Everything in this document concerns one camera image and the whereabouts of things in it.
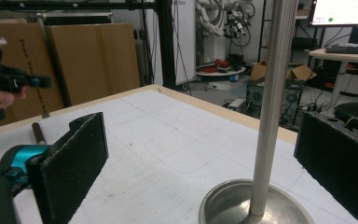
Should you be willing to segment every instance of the red object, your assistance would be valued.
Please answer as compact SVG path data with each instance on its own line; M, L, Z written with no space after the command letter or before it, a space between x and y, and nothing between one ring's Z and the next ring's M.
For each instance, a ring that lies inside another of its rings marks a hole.
M214 60L214 64L219 67L229 67L229 62L224 59L216 59Z
M203 73L214 73L217 72L217 68L215 66L208 66L208 67L200 68L199 71Z
M324 86L327 87L327 88L334 88L334 83L325 82L325 83L324 83Z

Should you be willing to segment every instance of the wall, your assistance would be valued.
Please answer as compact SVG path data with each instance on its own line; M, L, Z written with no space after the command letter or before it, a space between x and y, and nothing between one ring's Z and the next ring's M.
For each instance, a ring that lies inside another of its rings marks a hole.
M110 0L112 3L123 3L124 0ZM143 30L142 26L142 11L141 10L112 10L113 22L129 22L137 34L135 39L136 57L138 61L138 72L141 86L146 83L146 64L145 64L145 45L140 38L140 32Z
M174 19L173 48L176 66L176 84L182 84L192 80L196 70L195 1L173 0L172 17ZM152 63L155 74L154 83L162 85L158 17L154 11L147 10L146 21L152 49Z
M259 46L259 38L260 38L260 32L261 32L261 24L262 24L262 13L263 13L263 0L259 1L252 1L248 0L248 2L251 2L255 5L255 16L251 19L251 27L250 33L252 36L252 40L249 46L242 48L243 54L244 54L244 60L249 62L256 62L257 61L257 55L258 55L258 46ZM310 7L310 0L299 0L299 3L304 4L305 7ZM272 0L267 0L266 3L266 19L270 19L272 15ZM306 21L301 21L301 25L307 30L307 32L312 36L313 35L313 29L307 27ZM265 27L263 31L263 40L262 43L266 44L268 43L269 39L269 29L270 29L270 22L265 22ZM322 46L325 45L325 43L331 39L340 28L326 28L324 33L324 41ZM318 40L320 40L320 34L322 32L322 29L318 30ZM351 33L351 28L344 28L338 36L347 35ZM305 37L306 35L299 31L297 32L297 36L299 37ZM334 42L336 43L347 43L349 40L349 37L344 37L339 39L338 41ZM241 49L238 47L232 47L231 49L232 53L239 53L241 54ZM268 56L268 50L262 49L261 51L261 60L266 60ZM293 55L293 62L296 63L306 63L308 61L308 53L306 51L294 51Z

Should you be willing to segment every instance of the black metal frame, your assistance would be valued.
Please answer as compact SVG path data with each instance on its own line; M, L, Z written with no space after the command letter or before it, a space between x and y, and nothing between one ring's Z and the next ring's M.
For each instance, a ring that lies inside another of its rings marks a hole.
M150 3L94 3L94 2L8 2L0 1L0 10L115 10L154 9L158 14L159 43L163 86L174 90L176 74L174 69L172 1L155 0Z

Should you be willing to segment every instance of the keyboard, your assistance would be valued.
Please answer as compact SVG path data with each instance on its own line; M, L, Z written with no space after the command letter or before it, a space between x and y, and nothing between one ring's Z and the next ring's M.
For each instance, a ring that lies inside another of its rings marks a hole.
M337 44L325 49L326 53L358 54L358 44Z

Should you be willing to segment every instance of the black foam block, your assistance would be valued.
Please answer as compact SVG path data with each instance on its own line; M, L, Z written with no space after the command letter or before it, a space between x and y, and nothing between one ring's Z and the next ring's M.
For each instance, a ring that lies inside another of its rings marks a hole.
M26 167L44 223L68 223L108 157L102 113L72 121L70 131Z
M358 219L358 134L337 119L306 113L295 157Z

